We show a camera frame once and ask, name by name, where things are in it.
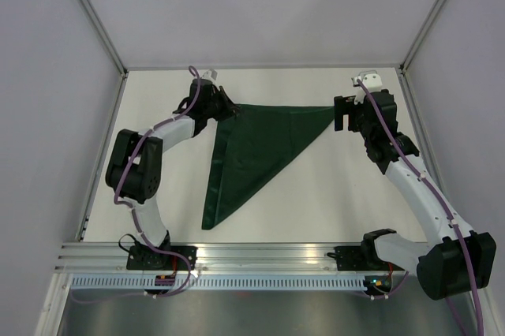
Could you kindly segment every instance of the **white arm segment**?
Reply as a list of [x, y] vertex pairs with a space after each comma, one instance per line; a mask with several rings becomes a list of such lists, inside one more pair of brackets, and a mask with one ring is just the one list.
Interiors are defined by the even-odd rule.
[[[469, 236], [472, 227], [458, 215], [445, 196], [436, 187], [435, 182], [433, 182], [426, 170], [423, 159], [414, 155], [409, 155], [407, 158], [426, 176], [442, 198], [444, 198], [454, 216], [454, 220], [459, 225], [463, 237]], [[414, 243], [397, 233], [390, 233], [375, 240], [377, 256], [382, 261], [394, 263], [411, 274], [416, 275], [420, 256], [425, 256], [434, 245], [442, 243], [445, 237], [449, 237], [452, 240], [456, 240], [457, 237], [452, 228], [451, 221], [447, 219], [447, 215], [437, 198], [435, 198], [422, 181], [417, 179], [416, 175], [403, 160], [399, 159], [397, 162], [390, 163], [386, 170], [386, 177], [396, 186], [409, 204], [425, 232], [428, 243]]]
[[[195, 131], [195, 121], [190, 117], [182, 117], [177, 121], [172, 121], [157, 130], [151, 136], [163, 140], [163, 153], [171, 149], [174, 145], [183, 140], [193, 137]], [[159, 215], [158, 202], [156, 195], [140, 204], [135, 200], [130, 200], [135, 207], [135, 214], [139, 221], [140, 229], [144, 232], [146, 238], [158, 247], [166, 236], [166, 227], [163, 225]]]

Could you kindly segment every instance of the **black cable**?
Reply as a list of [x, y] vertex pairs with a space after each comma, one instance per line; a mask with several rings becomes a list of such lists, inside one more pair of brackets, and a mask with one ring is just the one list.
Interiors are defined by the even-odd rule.
[[118, 245], [119, 245], [119, 248], [121, 248], [123, 251], [125, 251], [126, 253], [129, 254], [129, 250], [126, 249], [125, 247], [123, 247], [121, 245], [121, 240], [123, 240], [123, 237], [125, 236], [130, 236], [132, 238], [133, 241], [137, 241], [137, 239], [131, 234], [131, 233], [125, 233], [123, 236], [121, 236], [121, 238], [118, 240]]

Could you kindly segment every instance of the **white table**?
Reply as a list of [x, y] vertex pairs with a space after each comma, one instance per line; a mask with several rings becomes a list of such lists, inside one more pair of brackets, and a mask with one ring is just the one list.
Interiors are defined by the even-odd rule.
[[[219, 71], [218, 84], [236, 103], [332, 106], [334, 96], [355, 94], [350, 78], [362, 70], [224, 69]], [[399, 130], [415, 140], [396, 72], [377, 71], [384, 87], [395, 95]], [[134, 233], [128, 210], [113, 204], [113, 191], [105, 185], [115, 137], [121, 129], [146, 129], [170, 116], [188, 95], [191, 80], [186, 70], [129, 74], [86, 241], [117, 241], [125, 233]], [[368, 159], [361, 135], [335, 133], [333, 125], [228, 219], [213, 230], [202, 230], [216, 126], [210, 121], [197, 138], [184, 141], [163, 157], [158, 202], [172, 241], [353, 242], [381, 228], [425, 241], [405, 200]]]

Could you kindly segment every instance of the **green cloth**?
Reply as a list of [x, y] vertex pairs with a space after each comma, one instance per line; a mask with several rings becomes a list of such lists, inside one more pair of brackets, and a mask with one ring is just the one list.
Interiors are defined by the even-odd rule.
[[333, 106], [239, 106], [215, 134], [202, 230], [232, 215], [334, 119]]

